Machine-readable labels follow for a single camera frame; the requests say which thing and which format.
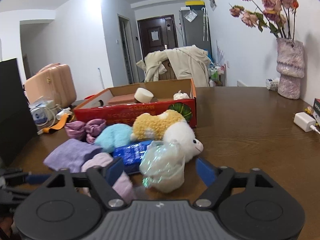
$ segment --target pink suitcase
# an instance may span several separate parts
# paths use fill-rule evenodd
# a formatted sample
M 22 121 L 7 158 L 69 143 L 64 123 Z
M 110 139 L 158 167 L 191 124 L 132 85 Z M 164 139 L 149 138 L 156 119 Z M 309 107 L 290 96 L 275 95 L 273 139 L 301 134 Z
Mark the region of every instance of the pink suitcase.
M 60 63 L 42 68 L 26 81 L 25 89 L 30 103 L 43 96 L 54 100 L 62 108 L 70 106 L 77 97 L 70 67 Z

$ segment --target power adapter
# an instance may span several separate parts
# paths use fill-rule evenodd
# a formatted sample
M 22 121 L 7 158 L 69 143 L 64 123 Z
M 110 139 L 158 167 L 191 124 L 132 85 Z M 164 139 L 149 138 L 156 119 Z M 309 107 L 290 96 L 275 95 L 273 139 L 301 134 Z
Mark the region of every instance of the power adapter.
M 320 134 L 318 129 L 315 127 L 316 120 L 305 112 L 297 113 L 294 116 L 293 122 L 305 132 L 310 132 L 313 130 Z

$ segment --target small box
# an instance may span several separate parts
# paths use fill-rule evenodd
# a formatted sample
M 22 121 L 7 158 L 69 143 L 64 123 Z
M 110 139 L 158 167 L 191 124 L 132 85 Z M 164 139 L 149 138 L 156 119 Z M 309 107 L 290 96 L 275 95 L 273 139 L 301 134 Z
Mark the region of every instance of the small box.
M 316 119 L 317 123 L 320 124 L 320 99 L 315 99 L 313 110 L 313 117 Z
M 113 97 L 134 94 L 139 87 L 152 92 L 158 101 L 148 104 L 108 105 Z M 173 100 L 173 95 L 179 90 L 187 93 L 190 98 Z M 191 128 L 196 127 L 196 88 L 192 79 L 163 80 L 108 88 L 77 106 L 74 111 L 77 120 L 82 122 L 101 118 L 107 121 L 107 125 L 125 123 L 132 126 L 135 119 L 143 113 L 158 115 L 168 109 L 178 111 Z

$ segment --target vase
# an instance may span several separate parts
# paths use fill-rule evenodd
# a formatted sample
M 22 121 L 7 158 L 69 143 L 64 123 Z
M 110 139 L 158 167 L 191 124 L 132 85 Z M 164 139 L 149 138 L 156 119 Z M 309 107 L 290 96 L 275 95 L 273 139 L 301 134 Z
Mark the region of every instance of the vase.
M 281 74 L 278 93 L 289 99 L 299 99 L 301 78 L 304 77 L 303 43 L 278 38 L 277 71 Z

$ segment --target blue plush toy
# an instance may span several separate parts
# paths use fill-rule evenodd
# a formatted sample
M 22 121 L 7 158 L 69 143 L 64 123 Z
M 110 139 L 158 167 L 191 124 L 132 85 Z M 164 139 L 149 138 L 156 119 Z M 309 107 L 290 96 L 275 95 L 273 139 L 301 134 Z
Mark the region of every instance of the blue plush toy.
M 115 148 L 130 144 L 131 134 L 131 126 L 123 123 L 117 123 L 105 128 L 96 138 L 95 144 L 100 145 L 104 152 L 111 153 Z

